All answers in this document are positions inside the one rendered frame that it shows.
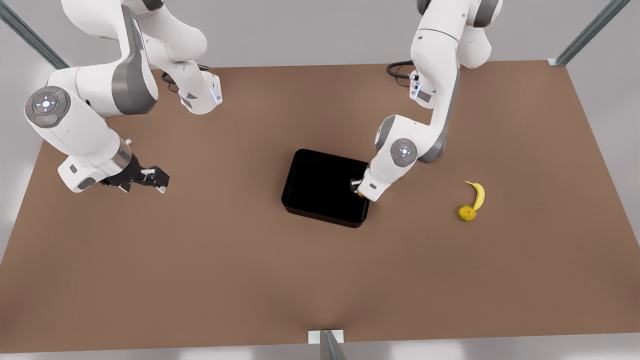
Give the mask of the black rectangular storage box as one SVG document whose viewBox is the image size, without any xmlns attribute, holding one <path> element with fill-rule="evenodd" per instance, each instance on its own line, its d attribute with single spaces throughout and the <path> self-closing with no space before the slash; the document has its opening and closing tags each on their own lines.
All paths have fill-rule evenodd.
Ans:
<svg viewBox="0 0 640 360">
<path fill-rule="evenodd" d="M 370 201 L 350 188 L 363 177 L 365 161 L 310 149 L 295 151 L 281 202 L 287 212 L 303 217 L 359 228 Z"/>
</svg>

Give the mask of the silver frame post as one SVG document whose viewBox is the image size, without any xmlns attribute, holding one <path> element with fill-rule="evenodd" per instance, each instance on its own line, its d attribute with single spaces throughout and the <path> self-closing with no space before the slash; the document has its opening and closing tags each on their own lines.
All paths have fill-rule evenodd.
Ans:
<svg viewBox="0 0 640 360">
<path fill-rule="evenodd" d="M 630 2 L 631 0 L 609 0 L 557 57 L 546 60 L 547 64 L 553 68 L 567 66 Z"/>
<path fill-rule="evenodd" d="M 347 360 L 341 346 L 345 342 L 343 329 L 309 330 L 307 337 L 309 344 L 319 345 L 320 360 Z"/>
<path fill-rule="evenodd" d="M 0 19 L 25 43 L 36 51 L 42 59 L 55 69 L 70 68 L 64 61 L 11 7 L 0 0 Z"/>
</svg>

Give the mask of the yellow banana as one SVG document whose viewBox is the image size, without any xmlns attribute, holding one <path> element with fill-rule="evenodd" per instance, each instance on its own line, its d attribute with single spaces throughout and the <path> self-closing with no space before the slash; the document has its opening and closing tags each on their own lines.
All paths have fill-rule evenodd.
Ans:
<svg viewBox="0 0 640 360">
<path fill-rule="evenodd" d="M 484 187 L 480 183 L 470 182 L 470 181 L 466 181 L 466 180 L 464 182 L 466 182 L 466 184 L 471 185 L 475 189 L 475 191 L 477 193 L 476 199 L 475 199 L 475 201 L 473 203 L 473 206 L 472 206 L 472 208 L 475 211 L 477 211 L 478 209 L 480 209 L 480 207 L 482 207 L 483 203 L 485 202 L 486 191 L 485 191 Z"/>
</svg>

